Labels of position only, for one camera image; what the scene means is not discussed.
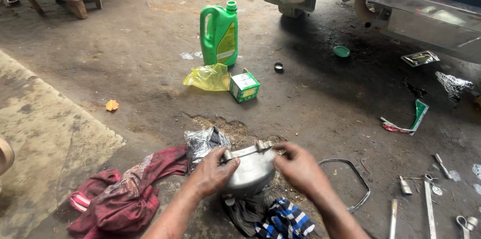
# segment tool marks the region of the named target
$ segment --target hand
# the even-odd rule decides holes
[[[225,182],[236,171],[241,163],[238,157],[229,160],[225,165],[220,165],[220,158],[227,147],[215,147],[194,169],[186,181],[186,188],[199,193],[201,198],[212,195],[224,187]]]
[[[312,197],[316,192],[330,188],[327,176],[310,152],[292,143],[277,144],[273,149],[286,150],[283,156],[274,158],[274,164],[298,191]]]

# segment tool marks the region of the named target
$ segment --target blue striped rag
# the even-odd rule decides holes
[[[314,230],[314,224],[286,198],[278,198],[267,210],[265,221],[254,223],[261,238],[304,239]]]

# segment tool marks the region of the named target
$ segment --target dry leaf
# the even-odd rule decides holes
[[[105,105],[105,108],[108,111],[116,110],[117,108],[119,108],[119,103],[117,103],[117,101],[115,100],[110,100],[107,102],[107,105]]]

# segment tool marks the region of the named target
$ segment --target yellow plastic bag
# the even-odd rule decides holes
[[[182,84],[205,91],[228,91],[229,90],[229,72],[227,66],[222,63],[214,65],[199,66],[192,68],[192,73],[188,74]]]

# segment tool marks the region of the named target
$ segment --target small green box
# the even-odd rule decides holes
[[[244,73],[230,77],[229,91],[238,103],[257,96],[259,82],[244,68]]]

